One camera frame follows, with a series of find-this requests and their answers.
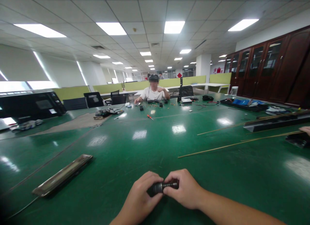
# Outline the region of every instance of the person's arm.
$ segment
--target person's arm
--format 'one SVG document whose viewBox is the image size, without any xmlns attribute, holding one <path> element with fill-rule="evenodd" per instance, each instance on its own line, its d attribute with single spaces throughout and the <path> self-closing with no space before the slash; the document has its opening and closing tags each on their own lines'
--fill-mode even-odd
<svg viewBox="0 0 310 225">
<path fill-rule="evenodd" d="M 217 225 L 272 224 L 284 225 L 274 217 L 203 189 L 187 169 L 171 172 L 165 179 L 178 179 L 179 189 L 164 188 L 164 194 L 174 198 L 188 209 L 198 209 Z"/>
<path fill-rule="evenodd" d="M 140 224 L 159 203 L 163 194 L 150 197 L 146 192 L 154 183 L 164 179 L 158 174 L 147 172 L 140 177 L 132 186 L 126 201 L 110 225 L 137 225 Z"/>
</svg>

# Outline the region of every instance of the electronic component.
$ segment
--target electronic component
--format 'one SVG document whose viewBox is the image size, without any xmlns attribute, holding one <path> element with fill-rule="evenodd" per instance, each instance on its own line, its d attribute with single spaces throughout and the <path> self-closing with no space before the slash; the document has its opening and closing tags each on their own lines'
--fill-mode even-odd
<svg viewBox="0 0 310 225">
<path fill-rule="evenodd" d="M 77 158 L 75 161 L 64 167 L 50 179 L 48 179 L 43 184 L 35 188 L 32 191 L 32 193 L 40 197 L 44 197 L 50 194 L 56 188 L 60 187 L 65 182 L 67 182 L 71 177 L 77 175 L 79 171 L 82 169 L 82 167 L 86 163 L 88 163 L 92 159 L 92 157 L 93 156 L 87 154 L 81 155 L 79 158 Z"/>
</svg>

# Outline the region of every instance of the person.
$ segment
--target person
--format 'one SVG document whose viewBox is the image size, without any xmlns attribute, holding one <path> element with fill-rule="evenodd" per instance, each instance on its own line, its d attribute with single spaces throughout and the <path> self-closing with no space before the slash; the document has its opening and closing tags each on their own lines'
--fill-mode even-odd
<svg viewBox="0 0 310 225">
<path fill-rule="evenodd" d="M 164 179 L 150 171 L 145 173 L 133 184 L 121 211 L 110 225 L 141 223 L 152 212 L 164 194 L 188 209 L 202 211 L 216 224 L 284 225 L 283 222 L 270 215 L 203 189 L 186 169 L 170 172 L 165 182 L 170 182 L 173 179 L 179 180 L 178 189 L 166 187 L 163 194 L 159 193 L 151 198 L 147 194 L 148 188 Z"/>
<path fill-rule="evenodd" d="M 163 80 L 163 79 L 164 79 L 164 76 L 162 75 L 161 72 L 159 73 L 159 79 L 160 79 L 160 80 Z"/>
<path fill-rule="evenodd" d="M 149 77 L 150 87 L 143 90 L 140 97 L 135 100 L 135 104 L 142 102 L 143 100 L 162 100 L 164 98 L 170 99 L 170 95 L 167 90 L 163 87 L 158 86 L 159 77 L 158 75 L 150 75 Z"/>
</svg>

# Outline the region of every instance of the air vent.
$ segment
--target air vent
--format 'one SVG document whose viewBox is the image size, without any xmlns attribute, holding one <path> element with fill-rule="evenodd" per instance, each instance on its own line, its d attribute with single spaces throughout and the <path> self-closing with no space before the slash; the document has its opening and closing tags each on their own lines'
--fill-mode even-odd
<svg viewBox="0 0 310 225">
<path fill-rule="evenodd" d="M 103 46 L 91 46 L 93 49 L 96 50 L 105 50 L 106 48 L 104 48 Z"/>
</svg>

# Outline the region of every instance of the plastic container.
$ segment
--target plastic container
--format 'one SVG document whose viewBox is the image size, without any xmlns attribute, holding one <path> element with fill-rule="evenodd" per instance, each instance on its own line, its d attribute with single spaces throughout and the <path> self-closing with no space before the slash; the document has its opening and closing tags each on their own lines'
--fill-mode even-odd
<svg viewBox="0 0 310 225">
<path fill-rule="evenodd" d="M 232 99 L 236 98 L 237 92 L 238 92 L 238 86 L 233 86 L 232 90 L 230 91 L 230 95 L 231 95 Z"/>
</svg>

